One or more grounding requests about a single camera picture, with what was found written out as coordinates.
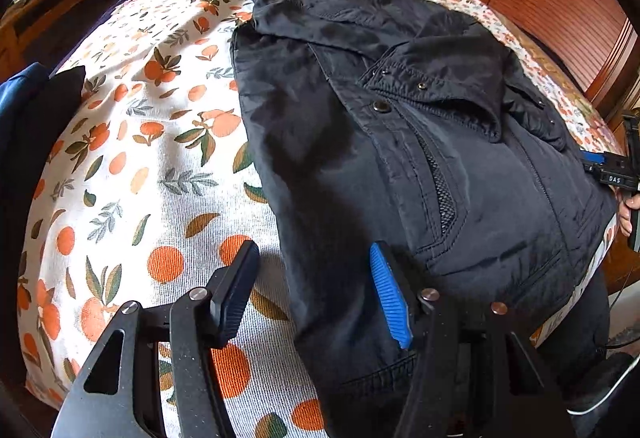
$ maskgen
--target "wooden desk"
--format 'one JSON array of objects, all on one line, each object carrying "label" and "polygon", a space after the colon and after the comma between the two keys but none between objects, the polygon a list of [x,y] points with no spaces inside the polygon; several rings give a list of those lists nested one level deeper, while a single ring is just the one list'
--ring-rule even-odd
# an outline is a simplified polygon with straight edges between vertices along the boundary
[{"label": "wooden desk", "polygon": [[82,0],[30,0],[0,20],[0,82],[22,71],[24,49]]}]

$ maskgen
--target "bed sheet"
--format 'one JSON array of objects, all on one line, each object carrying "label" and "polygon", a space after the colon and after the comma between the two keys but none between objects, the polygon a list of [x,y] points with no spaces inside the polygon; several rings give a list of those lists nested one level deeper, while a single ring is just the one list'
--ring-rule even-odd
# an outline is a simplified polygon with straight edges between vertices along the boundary
[{"label": "bed sheet", "polygon": [[[473,15],[522,62],[580,145],[618,151],[606,124],[552,63],[477,0],[432,0]],[[262,268],[238,336],[212,352],[239,437],[325,436],[293,347],[278,234],[252,164],[229,57],[249,0],[128,0],[62,69],[86,66],[83,105],[34,194],[18,284],[27,388],[59,407],[120,304],[170,303],[253,239]],[[607,227],[577,301],[615,234]],[[171,350],[160,346],[167,433],[179,426]]]}]

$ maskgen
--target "jacket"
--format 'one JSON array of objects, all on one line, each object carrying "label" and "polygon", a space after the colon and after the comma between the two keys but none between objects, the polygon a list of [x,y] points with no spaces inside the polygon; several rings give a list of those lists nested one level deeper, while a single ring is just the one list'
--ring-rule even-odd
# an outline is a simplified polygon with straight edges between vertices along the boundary
[{"label": "jacket", "polygon": [[232,61],[296,348],[330,436],[387,438],[414,356],[389,334],[371,243],[533,331],[584,276],[614,196],[474,18],[423,0],[253,1]]}]

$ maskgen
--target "blue gripper pad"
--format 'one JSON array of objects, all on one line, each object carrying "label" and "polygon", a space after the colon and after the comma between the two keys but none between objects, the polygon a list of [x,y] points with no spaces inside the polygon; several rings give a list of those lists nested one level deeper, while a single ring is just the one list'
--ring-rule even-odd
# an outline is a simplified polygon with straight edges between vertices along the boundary
[{"label": "blue gripper pad", "polygon": [[409,327],[409,306],[378,243],[371,245],[369,264],[380,304],[385,313],[386,325],[400,347],[407,350],[414,338]]}]

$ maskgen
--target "black cloth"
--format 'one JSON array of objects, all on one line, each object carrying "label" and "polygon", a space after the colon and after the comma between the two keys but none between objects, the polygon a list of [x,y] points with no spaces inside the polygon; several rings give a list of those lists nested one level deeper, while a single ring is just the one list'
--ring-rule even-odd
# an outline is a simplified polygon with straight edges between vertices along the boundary
[{"label": "black cloth", "polygon": [[32,64],[0,85],[0,421],[25,437],[33,429],[48,436],[57,413],[24,389],[16,313],[20,256],[34,190],[53,144],[81,104],[83,84],[84,66],[49,78],[48,69]]},{"label": "black cloth", "polygon": [[369,246],[533,331],[615,212],[513,52],[423,0],[253,0],[232,61],[286,265],[296,348],[332,437],[392,436],[414,357],[392,340]]}]

